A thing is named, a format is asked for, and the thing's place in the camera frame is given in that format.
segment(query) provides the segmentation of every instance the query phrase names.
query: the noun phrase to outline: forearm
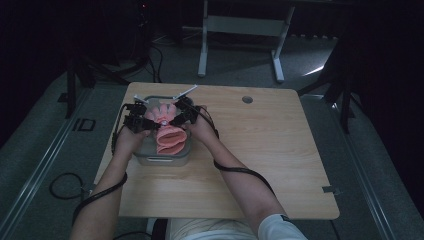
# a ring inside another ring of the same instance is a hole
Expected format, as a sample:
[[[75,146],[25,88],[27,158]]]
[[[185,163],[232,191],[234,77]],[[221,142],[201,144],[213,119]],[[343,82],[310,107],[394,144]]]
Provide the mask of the forearm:
[[[230,168],[246,168],[218,139],[205,145],[218,164]],[[259,178],[237,172],[221,171],[221,174],[255,233],[265,217],[286,214],[277,198]]]
[[[119,183],[130,156],[116,155],[110,161],[92,195]],[[85,206],[75,220],[70,239],[112,239],[118,219],[122,187]]]

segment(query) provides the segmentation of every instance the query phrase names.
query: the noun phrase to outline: pink object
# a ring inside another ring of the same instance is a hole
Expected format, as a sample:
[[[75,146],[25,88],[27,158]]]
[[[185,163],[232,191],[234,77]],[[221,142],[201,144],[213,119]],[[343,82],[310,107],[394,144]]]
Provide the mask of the pink object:
[[[162,103],[160,108],[154,107],[147,112],[145,117],[160,123],[160,127],[156,134],[157,153],[174,155],[180,152],[185,145],[187,139],[186,132],[179,128],[169,125],[176,115],[177,108],[174,104]]]

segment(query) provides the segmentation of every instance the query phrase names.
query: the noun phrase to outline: metal stand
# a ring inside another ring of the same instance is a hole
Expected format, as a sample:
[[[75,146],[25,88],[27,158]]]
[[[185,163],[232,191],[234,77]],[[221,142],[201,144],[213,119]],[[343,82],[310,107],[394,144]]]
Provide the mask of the metal stand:
[[[262,36],[279,37],[278,46],[271,51],[275,76],[278,82],[284,81],[284,74],[281,67],[280,55],[287,32],[290,26],[295,7],[290,7],[287,17],[282,20],[266,20],[252,18],[237,18],[208,15],[208,0],[204,0],[203,6],[203,32],[202,49],[200,52],[198,76],[206,76],[206,65],[208,57],[207,34],[211,32],[225,32],[236,34],[252,34]]]

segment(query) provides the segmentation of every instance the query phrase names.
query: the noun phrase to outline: hand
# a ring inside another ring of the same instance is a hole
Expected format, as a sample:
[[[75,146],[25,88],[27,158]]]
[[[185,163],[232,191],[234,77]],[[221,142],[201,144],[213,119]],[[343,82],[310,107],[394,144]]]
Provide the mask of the hand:
[[[200,113],[204,116],[208,116],[206,111],[206,106],[202,106]],[[203,144],[207,145],[210,141],[217,140],[212,126],[199,114],[195,124],[183,124],[182,128],[190,130],[194,138],[201,141]]]
[[[144,138],[149,136],[150,130],[144,130],[139,133],[133,133],[128,127],[124,126],[119,132],[115,145],[115,156],[129,157],[137,151]]]

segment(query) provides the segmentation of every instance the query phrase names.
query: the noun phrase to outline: person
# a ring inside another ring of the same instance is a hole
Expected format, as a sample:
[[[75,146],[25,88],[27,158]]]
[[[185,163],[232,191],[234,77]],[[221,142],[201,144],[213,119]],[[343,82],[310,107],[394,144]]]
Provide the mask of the person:
[[[203,115],[205,115],[205,109],[206,107],[201,109]],[[184,124],[182,127],[190,130],[192,136],[206,146],[218,164],[225,167],[246,168],[219,140],[214,129],[200,115],[195,124]],[[121,129],[114,155],[92,194],[110,188],[123,179],[132,153],[139,148],[143,139],[149,134],[150,131],[133,133],[127,127]],[[181,231],[178,234],[174,232],[174,237],[179,235],[185,240],[306,239],[301,231],[288,221],[287,214],[278,199],[259,178],[250,174],[226,171],[221,171],[221,175],[240,206],[251,231],[243,230],[243,221],[237,221],[236,227],[234,227],[235,221],[230,221],[233,223],[232,227],[227,229],[219,227],[215,230],[213,227],[202,228],[196,225],[187,227],[190,221],[186,221],[183,225],[180,224],[180,227],[187,231],[183,234]],[[112,239],[118,219],[121,194],[122,187],[84,207],[75,219],[70,239]]]

